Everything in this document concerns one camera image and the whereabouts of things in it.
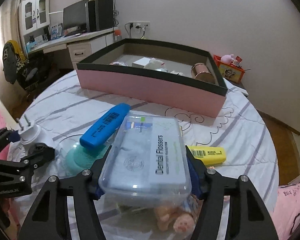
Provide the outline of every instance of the plush toy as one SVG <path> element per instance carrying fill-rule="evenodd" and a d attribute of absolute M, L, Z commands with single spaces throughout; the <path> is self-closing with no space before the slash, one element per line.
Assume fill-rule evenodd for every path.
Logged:
<path fill-rule="evenodd" d="M 233 56 L 234 56 L 233 54 L 231 54 L 231 55 L 224 55 L 224 56 L 221 57 L 221 62 L 224 62 L 226 64 L 230 64 L 231 62 L 234 61 Z"/>
<path fill-rule="evenodd" d="M 154 209 L 157 218 L 157 225 L 161 231 L 168 230 L 171 222 L 173 229 L 177 233 L 184 233 L 194 229 L 194 225 L 199 216 L 202 201 L 199 201 L 194 195 L 190 195 L 181 206 L 169 207 L 161 206 Z"/>

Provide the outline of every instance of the circular logo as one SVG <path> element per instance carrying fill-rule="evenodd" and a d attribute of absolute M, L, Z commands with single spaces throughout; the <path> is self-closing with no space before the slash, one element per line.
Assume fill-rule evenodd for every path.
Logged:
<path fill-rule="evenodd" d="M 132 157 L 125 159 L 124 166 L 129 171 L 140 171 L 140 170 L 142 170 L 142 168 L 144 166 L 144 162 L 138 156 L 132 156 Z"/>

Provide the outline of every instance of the clear plastic packaging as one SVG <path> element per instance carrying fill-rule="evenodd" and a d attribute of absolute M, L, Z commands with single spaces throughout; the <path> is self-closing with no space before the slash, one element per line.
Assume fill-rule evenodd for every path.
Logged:
<path fill-rule="evenodd" d="M 180 205 L 191 193 L 191 180 L 178 120 L 126 116 L 103 166 L 99 186 L 125 205 Z"/>

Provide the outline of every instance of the white door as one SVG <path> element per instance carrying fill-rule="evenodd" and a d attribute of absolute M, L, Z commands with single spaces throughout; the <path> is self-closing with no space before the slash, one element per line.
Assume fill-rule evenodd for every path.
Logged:
<path fill-rule="evenodd" d="M 35 4 L 36 0 L 25 0 L 21 4 L 22 35 L 37 29 Z"/>
<path fill-rule="evenodd" d="M 37 29 L 50 24 L 49 0 L 36 0 Z"/>

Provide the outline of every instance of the red box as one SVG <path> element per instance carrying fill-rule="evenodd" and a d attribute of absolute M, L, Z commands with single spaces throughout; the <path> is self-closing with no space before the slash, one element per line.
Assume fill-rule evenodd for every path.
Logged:
<path fill-rule="evenodd" d="M 227 63 L 224 63 L 221 61 L 221 57 L 217 56 L 217 55 L 213 55 L 213 59 L 216 62 L 219 71 L 221 73 L 221 75 L 228 79 L 231 80 L 233 82 L 236 83 L 240 83 L 243 74 L 245 73 L 245 71 L 241 68 L 237 68 L 237 67 L 233 67 Z"/>

